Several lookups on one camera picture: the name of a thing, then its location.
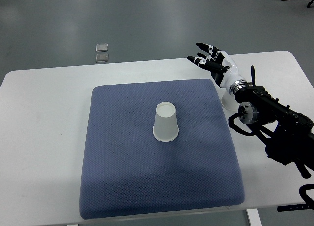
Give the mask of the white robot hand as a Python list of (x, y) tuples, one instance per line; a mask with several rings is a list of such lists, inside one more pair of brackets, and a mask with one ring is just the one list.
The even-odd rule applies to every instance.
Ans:
[(229, 93), (234, 93), (238, 85), (247, 84), (245, 78), (239, 74), (238, 66), (225, 51), (200, 42), (197, 42), (196, 46), (206, 52), (207, 55), (198, 52), (197, 57), (188, 56), (187, 59), (201, 69), (210, 71), (211, 76), (220, 88), (225, 88)]

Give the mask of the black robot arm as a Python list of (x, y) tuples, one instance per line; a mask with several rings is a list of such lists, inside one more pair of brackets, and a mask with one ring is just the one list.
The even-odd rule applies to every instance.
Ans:
[(301, 176), (309, 179), (309, 170), (314, 169), (314, 123), (289, 105), (280, 104), (264, 87), (256, 86), (254, 66), (249, 82), (227, 52), (205, 43), (196, 45), (202, 52), (188, 56), (188, 60), (209, 71), (216, 84), (239, 104), (228, 126), (242, 135), (257, 136), (265, 144), (268, 158), (283, 165), (295, 163)]

